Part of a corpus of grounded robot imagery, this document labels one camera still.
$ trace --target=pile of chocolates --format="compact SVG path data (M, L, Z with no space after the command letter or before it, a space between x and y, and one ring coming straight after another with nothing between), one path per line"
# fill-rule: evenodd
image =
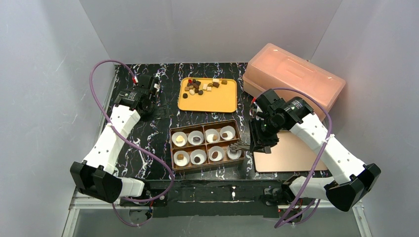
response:
M226 85L227 84L227 80L222 80L221 84ZM196 80L196 79L189 79L188 80L188 84L185 87L185 91L189 91L190 95L203 95L204 91L207 92L211 92L212 88L219 88L220 87L220 79L212 79L212 83L209 84L203 84L202 86L202 90L199 90L199 87L201 85L201 82ZM182 97L184 99L188 98L188 94L187 93L183 93Z

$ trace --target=brown box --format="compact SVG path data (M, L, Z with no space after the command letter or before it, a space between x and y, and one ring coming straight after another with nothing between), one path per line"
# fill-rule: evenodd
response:
M171 139L172 135L175 132L184 132L184 133L186 133L187 136L189 136L189 133L191 133L192 131L195 131L195 130L198 130L198 131L202 132L204 134L204 137L205 137L205 131L206 130L215 129L218 132L220 132L221 128L223 128L225 126L232 126L234 128L234 130L236 131L236 134L233 137L233 139L225 141L222 138L220 138L219 142L208 143L207 140L204 138L204 142L200 145L195 146L195 145L190 144L189 141L187 141L186 145L183 146L183 147L176 146L172 142L172 139ZM225 120L225 121L209 122L209 123L203 123L203 124L191 125L191 126L185 126L185 127L172 128L172 129L170 129L170 153L171 153L172 168L176 173L179 173L181 171L187 172L187 171L200 170L200 169L205 169L205 168L210 168L210 167L216 167L216 166L219 166L220 164L231 165L231 164L241 163L245 159L245 153L244 152L242 152L241 156L238 159L230 159L227 156L227 147L230 144L235 143L239 140L240 140L239 128L237 126L237 122L233 119L232 120ZM225 156L222 160L214 162L214 161L211 161L209 159L210 155L208 153L208 150L213 146L220 146L225 151ZM207 159L205 160L205 162L203 164L194 165L194 164L191 163L191 161L189 161L189 163L186 166L180 167L180 166L177 166L174 163L173 155L177 151L186 151L188 153L188 155L190 155L191 152L193 152L196 149L204 150L207 154Z

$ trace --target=black marble table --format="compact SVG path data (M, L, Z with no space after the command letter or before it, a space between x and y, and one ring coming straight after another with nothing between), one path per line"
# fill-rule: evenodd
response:
M139 64L129 65L134 73L154 75L160 81L161 92L157 104L166 103L170 119L151 122L139 122L131 132L128 140L151 151L171 167L169 129L205 122L235 119L241 130L241 137L246 142L250 141L248 120L252 118L252 96L243 91L242 75L246 70L246 63L180 63L180 64ZM177 107L180 82L183 78L227 78L234 79L238 85L237 111L232 114L185 112ZM108 114L117 93L120 89L132 86L128 70L122 66L116 67L116 82L108 108ZM124 145L118 157L117 164L119 177L136 177L147 180L168 180L168 172L161 164L150 159L147 155ZM192 180L287 180L294 173L258 173L255 171L253 158L246 153L242 164L225 167L220 165L208 170L194 173L175 174L176 179ZM327 177L328 172L316 172L316 177Z

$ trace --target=robotic arm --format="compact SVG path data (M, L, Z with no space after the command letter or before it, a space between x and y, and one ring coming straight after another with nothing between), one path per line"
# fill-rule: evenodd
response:
M156 106L151 97L160 90L157 79L142 75L130 89L119 92L110 116L112 125L125 138L141 117L152 114ZM118 154L124 141L105 126L93 149L81 163L74 162L70 173L79 192L102 201L113 203L119 197L139 197L144 182L133 178L113 176Z
M374 163L366 165L351 154L336 138L331 136L325 141L326 128L313 109L300 97L288 102L272 90L261 94L256 103L261 109L255 118L249 121L251 143L243 142L231 145L232 150L270 153L275 146L280 130L289 130L303 140L312 151L318 153L322 144L327 142L321 160L333 177L311 178L302 193L302 198L318 198L330 201L336 208L349 211L374 186L380 168ZM292 201L300 191L306 177L293 176L281 186L282 197Z

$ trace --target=gray floor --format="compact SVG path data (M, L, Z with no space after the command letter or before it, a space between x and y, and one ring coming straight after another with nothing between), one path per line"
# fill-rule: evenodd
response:
M128 220L128 210L119 210ZM131 214L131 220L141 222L143 212ZM353 211L341 212L336 208L319 208L306 223L286 225L274 229L274 219L261 216L186 216L155 218L143 227L128 227L121 223L113 210L82 209L77 220L75 237L104 236L179 236L179 237L360 237Z

